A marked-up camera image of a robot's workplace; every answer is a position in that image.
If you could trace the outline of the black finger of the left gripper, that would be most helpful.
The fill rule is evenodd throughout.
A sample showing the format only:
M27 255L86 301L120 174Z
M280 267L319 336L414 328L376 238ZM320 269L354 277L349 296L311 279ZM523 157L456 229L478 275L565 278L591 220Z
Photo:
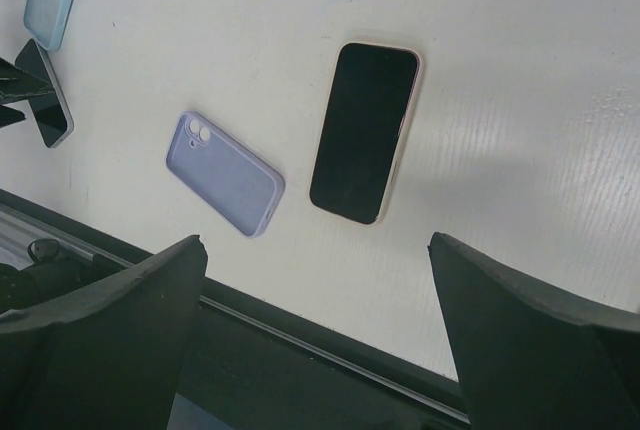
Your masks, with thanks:
M0 59L0 103L15 103L54 93L53 86Z

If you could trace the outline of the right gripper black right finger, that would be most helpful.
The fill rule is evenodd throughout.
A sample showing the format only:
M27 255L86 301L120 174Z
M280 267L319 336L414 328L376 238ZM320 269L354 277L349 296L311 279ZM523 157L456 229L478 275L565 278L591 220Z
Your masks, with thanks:
M472 428L638 428L638 314L447 234L434 234L428 252Z

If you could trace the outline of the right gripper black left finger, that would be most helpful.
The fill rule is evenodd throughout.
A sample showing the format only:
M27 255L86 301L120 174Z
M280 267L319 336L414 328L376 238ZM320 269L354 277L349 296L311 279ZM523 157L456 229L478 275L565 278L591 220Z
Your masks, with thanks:
M4 429L164 429L207 253L196 235L1 315Z

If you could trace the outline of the lavender phone case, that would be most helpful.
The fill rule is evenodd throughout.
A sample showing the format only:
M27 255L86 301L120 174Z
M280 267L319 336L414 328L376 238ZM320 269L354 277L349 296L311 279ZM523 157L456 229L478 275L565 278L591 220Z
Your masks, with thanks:
M180 115L165 163L247 238L264 233L285 190L272 166L193 110Z

